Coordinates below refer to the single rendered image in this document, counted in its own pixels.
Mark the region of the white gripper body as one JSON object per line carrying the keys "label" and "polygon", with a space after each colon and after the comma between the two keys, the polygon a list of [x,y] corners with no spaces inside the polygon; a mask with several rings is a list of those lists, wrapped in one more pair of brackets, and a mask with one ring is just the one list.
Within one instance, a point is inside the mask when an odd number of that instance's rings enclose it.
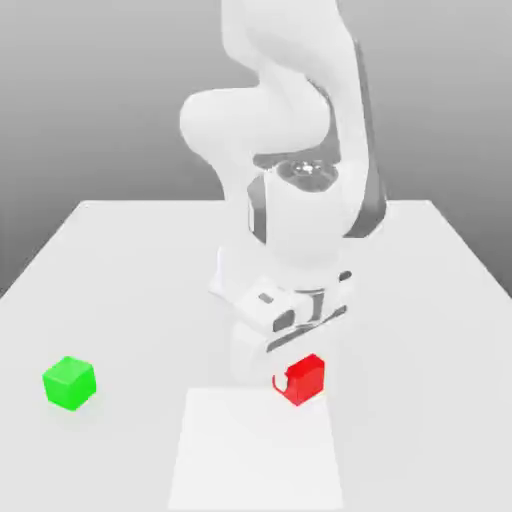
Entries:
{"label": "white gripper body", "polygon": [[237,321],[230,342],[233,375],[242,382],[265,382],[310,354],[323,357],[343,328],[341,318],[347,310],[343,304],[319,320],[294,323],[271,333],[258,330],[247,320]]}

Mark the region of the small red cube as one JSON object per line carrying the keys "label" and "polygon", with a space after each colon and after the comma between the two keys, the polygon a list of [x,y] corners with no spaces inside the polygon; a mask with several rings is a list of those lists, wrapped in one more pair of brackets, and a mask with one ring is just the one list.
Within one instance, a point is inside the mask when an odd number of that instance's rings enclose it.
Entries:
{"label": "small red cube", "polygon": [[302,405],[324,389],[325,362],[316,354],[304,357],[285,371],[288,372],[292,391],[289,395],[282,396],[295,406]]}

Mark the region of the small green cube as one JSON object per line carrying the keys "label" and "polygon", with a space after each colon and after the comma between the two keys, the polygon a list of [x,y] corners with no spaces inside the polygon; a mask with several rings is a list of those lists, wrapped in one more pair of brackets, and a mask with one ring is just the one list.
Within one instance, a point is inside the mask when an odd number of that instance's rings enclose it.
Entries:
{"label": "small green cube", "polygon": [[76,411],[97,390],[93,365],[71,356],[47,369],[42,380],[48,401],[68,411]]}

